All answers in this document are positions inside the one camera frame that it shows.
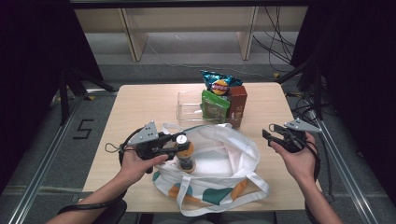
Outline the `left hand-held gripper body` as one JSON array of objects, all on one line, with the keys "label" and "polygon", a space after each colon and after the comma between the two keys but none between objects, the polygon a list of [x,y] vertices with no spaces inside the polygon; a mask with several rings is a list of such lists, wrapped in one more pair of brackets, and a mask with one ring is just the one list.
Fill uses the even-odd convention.
[{"label": "left hand-held gripper body", "polygon": [[170,152],[171,148],[164,148],[168,143],[163,143],[160,137],[166,133],[158,132],[155,122],[150,121],[140,129],[135,130],[128,138],[127,145],[133,146],[138,157],[142,160],[149,160],[160,155],[167,155],[168,160],[172,160],[175,154]]}]

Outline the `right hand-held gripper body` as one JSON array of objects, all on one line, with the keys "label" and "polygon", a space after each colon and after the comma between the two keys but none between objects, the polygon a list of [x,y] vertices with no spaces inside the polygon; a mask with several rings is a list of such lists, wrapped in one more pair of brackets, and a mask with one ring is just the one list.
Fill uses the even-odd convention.
[{"label": "right hand-held gripper body", "polygon": [[304,149],[307,133],[320,133],[321,129],[301,119],[285,122],[281,127],[280,133],[286,142],[285,149],[295,153]]}]

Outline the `orange drink bottle white cap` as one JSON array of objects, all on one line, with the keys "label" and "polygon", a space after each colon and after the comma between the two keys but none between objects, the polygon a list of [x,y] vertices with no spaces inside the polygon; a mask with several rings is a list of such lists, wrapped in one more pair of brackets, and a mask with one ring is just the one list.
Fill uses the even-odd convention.
[{"label": "orange drink bottle white cap", "polygon": [[179,135],[177,137],[176,144],[185,144],[185,143],[190,143],[191,145],[188,150],[177,153],[178,166],[181,170],[190,174],[194,171],[196,167],[195,160],[192,157],[194,152],[194,145],[185,134]]}]

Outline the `clear plastic container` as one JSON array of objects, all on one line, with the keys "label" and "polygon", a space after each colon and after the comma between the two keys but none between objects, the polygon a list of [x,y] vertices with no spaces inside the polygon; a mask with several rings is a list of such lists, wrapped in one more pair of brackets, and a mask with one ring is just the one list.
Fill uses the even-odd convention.
[{"label": "clear plastic container", "polygon": [[229,122],[218,119],[205,119],[201,107],[202,91],[180,91],[177,96],[177,119],[179,121],[212,121],[212,122]]}]

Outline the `white patterned tote bag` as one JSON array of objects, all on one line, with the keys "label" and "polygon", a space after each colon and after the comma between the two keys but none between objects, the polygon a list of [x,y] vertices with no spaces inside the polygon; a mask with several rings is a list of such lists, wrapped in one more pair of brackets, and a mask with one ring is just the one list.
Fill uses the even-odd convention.
[{"label": "white patterned tote bag", "polygon": [[269,196],[269,185],[256,174],[260,151],[230,124],[199,125],[185,131],[194,146],[191,173],[173,159],[157,167],[152,182],[174,198],[185,217],[221,213]]}]

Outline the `brown carton box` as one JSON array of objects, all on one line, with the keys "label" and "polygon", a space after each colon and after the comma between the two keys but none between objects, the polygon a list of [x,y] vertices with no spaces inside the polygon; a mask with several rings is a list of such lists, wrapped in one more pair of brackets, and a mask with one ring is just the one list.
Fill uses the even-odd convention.
[{"label": "brown carton box", "polygon": [[227,119],[234,128],[239,128],[244,115],[248,93],[244,86],[235,86],[229,89],[228,100],[231,103]]}]

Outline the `green snack pouch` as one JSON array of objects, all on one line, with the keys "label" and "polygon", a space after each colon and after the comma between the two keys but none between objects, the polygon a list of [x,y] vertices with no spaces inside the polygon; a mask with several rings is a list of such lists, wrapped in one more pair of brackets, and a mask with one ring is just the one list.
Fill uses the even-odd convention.
[{"label": "green snack pouch", "polygon": [[231,103],[215,93],[203,90],[201,107],[205,119],[225,120]]}]

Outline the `teal chip bag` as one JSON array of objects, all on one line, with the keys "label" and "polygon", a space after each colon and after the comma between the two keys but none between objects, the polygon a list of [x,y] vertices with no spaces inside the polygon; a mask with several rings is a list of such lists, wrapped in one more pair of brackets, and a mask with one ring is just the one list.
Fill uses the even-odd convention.
[{"label": "teal chip bag", "polygon": [[217,96],[225,95],[231,87],[242,86],[243,81],[238,77],[231,75],[224,75],[216,72],[209,72],[202,70],[201,75],[203,77],[206,89],[216,94]]}]

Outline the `person's right hand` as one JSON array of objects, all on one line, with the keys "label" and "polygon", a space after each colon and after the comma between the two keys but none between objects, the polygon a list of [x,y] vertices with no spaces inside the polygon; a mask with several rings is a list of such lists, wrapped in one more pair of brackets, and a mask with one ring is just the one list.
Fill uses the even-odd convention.
[{"label": "person's right hand", "polygon": [[314,178],[316,159],[307,147],[296,153],[288,152],[276,142],[271,142],[270,147],[281,156],[288,172],[299,185],[316,185]]}]

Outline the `person's left hand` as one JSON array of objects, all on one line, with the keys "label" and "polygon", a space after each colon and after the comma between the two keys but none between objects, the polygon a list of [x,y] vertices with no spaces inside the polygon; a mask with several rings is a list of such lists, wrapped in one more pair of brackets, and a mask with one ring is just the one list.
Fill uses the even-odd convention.
[{"label": "person's left hand", "polygon": [[130,187],[132,184],[139,181],[149,168],[153,168],[165,162],[167,159],[167,155],[160,155],[144,161],[140,159],[135,152],[127,151],[123,155],[123,161],[117,178],[124,186]]}]

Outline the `black metal stand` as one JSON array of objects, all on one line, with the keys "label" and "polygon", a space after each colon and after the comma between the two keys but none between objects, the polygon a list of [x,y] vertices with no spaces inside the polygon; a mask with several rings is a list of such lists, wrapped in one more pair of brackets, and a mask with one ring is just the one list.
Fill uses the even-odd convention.
[{"label": "black metal stand", "polygon": [[313,107],[319,120],[323,120],[321,113],[321,73],[318,63],[309,59],[297,66],[286,75],[281,76],[276,80],[277,83],[282,84],[287,80],[301,74],[297,87],[300,91],[311,90],[314,93]]},{"label": "black metal stand", "polygon": [[82,81],[88,80],[109,92],[116,92],[118,89],[106,84],[103,80],[89,76],[88,74],[78,70],[77,68],[65,68],[59,75],[59,93],[61,97],[62,119],[61,124],[64,125],[69,118],[70,110],[68,103],[68,90],[71,90],[75,96],[84,96],[88,91],[84,87]]}]

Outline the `black chair seat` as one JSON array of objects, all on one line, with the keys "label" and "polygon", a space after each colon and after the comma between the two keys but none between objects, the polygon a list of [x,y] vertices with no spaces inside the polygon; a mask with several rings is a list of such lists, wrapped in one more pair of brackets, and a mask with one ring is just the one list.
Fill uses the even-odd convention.
[{"label": "black chair seat", "polygon": [[127,209],[127,203],[121,200],[110,205],[107,210],[97,218],[93,224],[119,224]]}]

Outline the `dark curtain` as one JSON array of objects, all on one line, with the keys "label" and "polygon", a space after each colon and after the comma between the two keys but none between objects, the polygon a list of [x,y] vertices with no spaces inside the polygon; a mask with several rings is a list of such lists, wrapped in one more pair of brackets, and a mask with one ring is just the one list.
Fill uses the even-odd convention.
[{"label": "dark curtain", "polygon": [[396,0],[316,0],[306,11],[291,64],[311,55],[326,25],[321,62],[332,103],[377,180],[396,205]]},{"label": "dark curtain", "polygon": [[103,78],[70,0],[0,0],[0,193],[69,67]]}]

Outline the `light wooden desk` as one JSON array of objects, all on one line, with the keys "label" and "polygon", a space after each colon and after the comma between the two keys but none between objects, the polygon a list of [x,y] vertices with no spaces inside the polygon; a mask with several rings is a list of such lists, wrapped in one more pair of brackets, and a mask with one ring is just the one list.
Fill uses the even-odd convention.
[{"label": "light wooden desk", "polygon": [[235,32],[241,58],[249,58],[253,33],[298,32],[306,7],[155,7],[78,9],[78,21],[86,33],[126,34],[132,60],[138,62],[150,33]]}]

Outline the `metal floor rail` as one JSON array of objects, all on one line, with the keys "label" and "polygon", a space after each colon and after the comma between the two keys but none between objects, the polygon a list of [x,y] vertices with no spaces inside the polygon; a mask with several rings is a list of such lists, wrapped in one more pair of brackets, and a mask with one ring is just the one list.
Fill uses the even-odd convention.
[{"label": "metal floor rail", "polygon": [[340,175],[344,186],[351,198],[352,202],[355,204],[355,207],[362,219],[364,224],[378,224],[378,220],[375,216],[369,201],[364,196],[363,191],[359,187],[356,179],[353,177],[352,173],[347,166],[342,154],[340,153],[339,148],[335,144],[330,131],[326,127],[323,120],[319,119],[317,113],[315,111],[311,111],[309,113],[310,117],[315,121],[318,127],[321,129],[321,134],[324,138],[325,145],[330,154],[330,158]]},{"label": "metal floor rail", "polygon": [[66,102],[71,104],[70,109],[68,110],[69,115],[57,126],[57,129],[50,140],[50,144],[46,147],[45,154],[36,167],[30,182],[25,187],[21,188],[21,197],[19,198],[15,209],[11,213],[7,224],[23,224],[64,141],[66,133],[70,129],[70,125],[74,120],[76,111],[84,101],[84,98],[85,96],[75,96],[72,100],[70,100],[69,97],[66,97]]}]

